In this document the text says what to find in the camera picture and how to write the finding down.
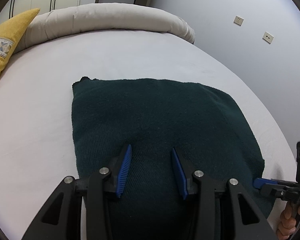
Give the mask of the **person's right hand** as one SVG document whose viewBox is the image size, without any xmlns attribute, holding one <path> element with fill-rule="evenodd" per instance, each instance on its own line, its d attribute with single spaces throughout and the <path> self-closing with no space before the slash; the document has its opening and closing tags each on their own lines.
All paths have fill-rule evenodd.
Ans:
<svg viewBox="0 0 300 240">
<path fill-rule="evenodd" d="M 280 222 L 276 231 L 279 240 L 288 239 L 296 231 L 296 219 L 292 214 L 293 207 L 290 202 L 287 202 L 285 209 L 281 212 Z"/>
</svg>

